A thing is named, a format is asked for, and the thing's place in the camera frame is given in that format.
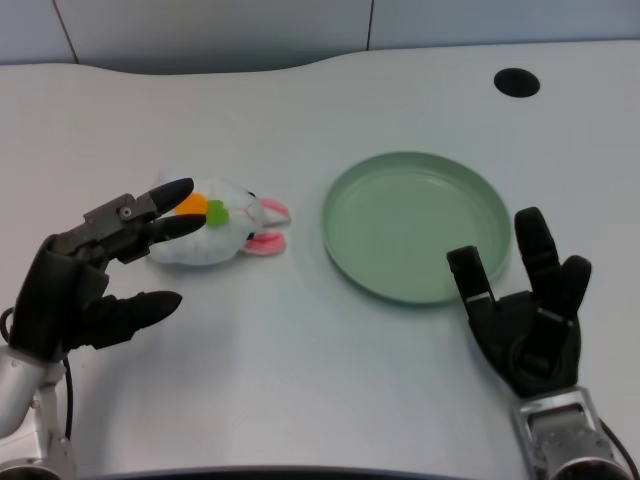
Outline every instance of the light green dish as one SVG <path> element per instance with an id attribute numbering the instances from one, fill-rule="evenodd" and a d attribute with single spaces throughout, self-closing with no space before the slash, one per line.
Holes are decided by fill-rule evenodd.
<path id="1" fill-rule="evenodd" d="M 511 220 L 480 175 L 437 155 L 370 158 L 333 184 L 322 212 L 327 252 L 351 280 L 408 303 L 458 295 L 447 252 L 478 247 L 489 279 L 507 265 Z"/>

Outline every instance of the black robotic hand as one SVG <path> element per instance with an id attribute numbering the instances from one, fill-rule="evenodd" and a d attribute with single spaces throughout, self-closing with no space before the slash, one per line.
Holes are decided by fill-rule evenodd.
<path id="1" fill-rule="evenodd" d="M 578 381 L 582 303 L 591 264 L 579 256 L 562 265 L 537 208 L 516 214 L 515 230 L 531 292 L 496 300 L 475 247 L 447 259 L 483 354 L 521 398 L 574 386 Z"/>
<path id="2" fill-rule="evenodd" d="M 129 263 L 154 243 L 198 230 L 204 215 L 159 219 L 193 190 L 185 178 L 138 198 L 130 194 L 84 215 L 84 223 L 47 238 L 29 269 L 16 302 L 9 346 L 45 362 L 57 362 L 82 345 L 104 348 L 125 342 L 171 315 L 182 300 L 175 292 L 103 297 L 109 262 Z"/>

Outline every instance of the robotic hand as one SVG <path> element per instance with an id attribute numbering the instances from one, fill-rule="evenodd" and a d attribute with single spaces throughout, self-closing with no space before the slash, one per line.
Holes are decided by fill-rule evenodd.
<path id="1" fill-rule="evenodd" d="M 515 230 L 532 292 L 496 301 L 475 247 L 447 258 L 480 350 L 521 399 L 514 423 L 531 478 L 637 480 L 633 461 L 596 414 L 589 392 L 576 386 L 578 309 L 591 264 L 573 256 L 560 265 L 537 208 L 518 212 Z M 612 441 L 632 476 L 615 458 Z"/>
<path id="2" fill-rule="evenodd" d="M 7 346 L 0 347 L 0 479 L 71 479 L 75 465 L 59 431 L 55 386 L 69 372 L 70 350 L 131 340 L 171 315 L 182 300 L 174 292 L 103 297 L 109 262 L 129 263 L 158 242 L 198 230 L 204 215 L 159 219 L 193 190 L 176 180 L 138 198 L 126 194 L 84 215 L 84 223 L 47 238 L 31 265 L 13 312 Z M 3 315 L 3 322 L 10 311 Z"/>

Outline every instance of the green spot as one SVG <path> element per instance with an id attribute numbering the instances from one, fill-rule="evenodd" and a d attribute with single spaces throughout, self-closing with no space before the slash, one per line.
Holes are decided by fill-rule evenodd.
<path id="1" fill-rule="evenodd" d="M 224 208 L 221 200 L 209 200 L 207 209 L 207 227 L 215 228 L 224 225 L 229 220 L 229 212 Z"/>

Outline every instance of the plate rim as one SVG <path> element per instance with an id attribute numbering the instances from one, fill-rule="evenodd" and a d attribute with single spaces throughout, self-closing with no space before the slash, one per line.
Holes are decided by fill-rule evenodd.
<path id="1" fill-rule="evenodd" d="M 359 166 L 370 162 L 372 160 L 375 160 L 377 158 L 380 157 L 384 157 L 386 155 L 420 155 L 420 156 L 432 156 L 432 157 L 438 157 L 442 160 L 446 160 L 447 162 L 451 162 L 452 164 L 455 164 L 458 167 L 461 167 L 464 170 L 468 170 L 470 171 L 472 174 L 476 175 L 478 178 L 480 178 L 490 189 L 491 191 L 496 195 L 496 197 L 498 198 L 500 205 L 502 206 L 503 210 L 504 210 L 504 214 L 505 217 L 507 219 L 507 222 L 509 224 L 509 228 L 508 228 L 508 237 L 506 239 L 506 243 L 505 243 L 505 251 L 504 254 L 501 255 L 500 261 L 498 263 L 498 265 L 496 266 L 496 268 L 494 269 L 493 272 L 485 272 L 487 273 L 487 278 L 488 280 L 491 282 L 493 280 L 495 280 L 498 276 L 500 276 L 504 270 L 506 269 L 506 267 L 509 265 L 510 261 L 511 261 L 511 252 L 513 249 L 513 241 L 514 241 L 514 233 L 513 233 L 513 229 L 511 228 L 511 214 L 509 212 L 509 209 L 507 208 L 507 204 L 504 201 L 504 199 L 502 198 L 502 195 L 500 195 L 500 193 L 498 192 L 498 190 L 483 176 L 480 175 L 477 171 L 475 171 L 473 168 L 468 167 L 467 165 L 461 163 L 461 162 L 457 162 L 455 160 L 451 160 L 448 157 L 445 157 L 443 155 L 439 155 L 437 153 L 431 153 L 431 152 L 424 152 L 424 151 L 420 151 L 420 150 L 395 150 L 395 151 L 389 151 L 389 152 L 385 152 L 385 153 L 380 153 L 377 155 L 373 155 L 371 157 L 367 157 L 363 160 L 360 160 L 356 163 L 354 163 L 353 165 L 351 165 L 350 167 L 344 169 L 334 180 L 333 182 L 331 182 L 331 185 L 329 186 L 329 188 L 327 189 L 327 192 L 324 195 L 324 199 L 322 202 L 322 210 L 321 210 L 321 222 L 320 222 L 320 229 L 322 232 L 322 242 L 324 244 L 324 248 L 325 251 L 327 252 L 330 261 L 336 266 L 336 268 L 338 270 L 340 270 L 340 272 L 342 273 L 342 275 L 344 275 L 350 282 L 353 282 L 358 288 L 364 289 L 366 292 L 370 293 L 370 294 L 374 294 L 380 298 L 383 298 L 385 300 L 388 301 L 392 301 L 392 302 L 397 302 L 400 304 L 405 304 L 405 305 L 437 305 L 437 304 L 443 304 L 443 303 L 448 303 L 451 302 L 452 300 L 455 300 L 455 298 L 457 298 L 457 295 L 451 295 L 450 297 L 446 297 L 446 298 L 442 298 L 442 299 L 435 299 L 435 300 L 409 300 L 406 298 L 398 298 L 380 291 L 377 291 L 365 284 L 363 284 L 361 281 L 357 280 L 356 278 L 354 278 L 354 276 L 352 274 L 350 274 L 346 269 L 344 269 L 340 263 L 336 260 L 336 256 L 334 251 L 332 251 L 331 248 L 331 243 L 329 242 L 328 237 L 328 233 L 327 233 L 327 228 L 325 225 L 325 219 L 326 219 L 326 212 L 327 212 L 327 208 L 328 208 L 328 203 L 329 200 L 331 198 L 332 193 L 334 192 L 337 184 L 340 182 L 340 180 L 346 176 L 350 171 L 358 168 Z"/>

